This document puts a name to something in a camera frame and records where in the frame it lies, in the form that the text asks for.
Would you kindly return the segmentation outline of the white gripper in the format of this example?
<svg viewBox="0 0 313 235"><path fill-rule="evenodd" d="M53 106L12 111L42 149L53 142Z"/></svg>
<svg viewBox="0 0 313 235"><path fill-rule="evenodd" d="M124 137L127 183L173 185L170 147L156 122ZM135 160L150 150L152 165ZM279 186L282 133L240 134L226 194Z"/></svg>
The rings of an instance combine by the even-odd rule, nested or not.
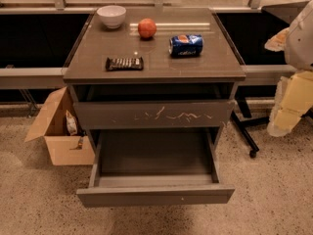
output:
<svg viewBox="0 0 313 235"><path fill-rule="evenodd" d="M290 27L268 39L264 47L273 52L285 49L287 64L308 70L291 77L282 76L277 84L267 131L271 136L282 137L291 133L313 107L313 1L304 7Z"/></svg>

